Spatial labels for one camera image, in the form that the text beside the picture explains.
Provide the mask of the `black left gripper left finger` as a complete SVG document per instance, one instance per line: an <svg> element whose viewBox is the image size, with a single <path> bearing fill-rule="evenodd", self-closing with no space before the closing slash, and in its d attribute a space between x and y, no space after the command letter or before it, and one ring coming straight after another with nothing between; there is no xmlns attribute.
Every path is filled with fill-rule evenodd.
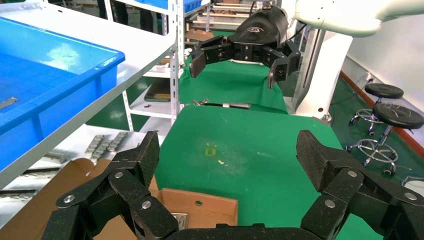
<svg viewBox="0 0 424 240"><path fill-rule="evenodd" d="M159 162L158 134L115 155L98 176L59 197L43 240L92 240L120 216L139 240L165 240L179 224L149 191Z"/></svg>

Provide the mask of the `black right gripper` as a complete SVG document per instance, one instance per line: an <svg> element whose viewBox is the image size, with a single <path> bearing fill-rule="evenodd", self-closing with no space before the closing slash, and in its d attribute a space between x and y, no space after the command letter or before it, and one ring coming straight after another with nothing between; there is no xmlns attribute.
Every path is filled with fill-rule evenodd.
<svg viewBox="0 0 424 240"><path fill-rule="evenodd" d="M190 76L196 78L206 65L230 59L262 63L269 67L267 87L272 89L299 70L299 48L292 40L283 41L287 29L288 18L281 8L259 9L227 39L218 35L196 44L191 52Z"/></svg>

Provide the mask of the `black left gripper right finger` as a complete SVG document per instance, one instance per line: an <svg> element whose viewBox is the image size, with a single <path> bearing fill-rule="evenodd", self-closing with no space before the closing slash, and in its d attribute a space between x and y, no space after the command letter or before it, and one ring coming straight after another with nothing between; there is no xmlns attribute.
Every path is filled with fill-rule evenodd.
<svg viewBox="0 0 424 240"><path fill-rule="evenodd" d="M297 137L296 156L320 196L301 220L319 239L334 240L350 215L385 240L424 237L424 199L368 171L344 150L327 147L309 131Z"/></svg>

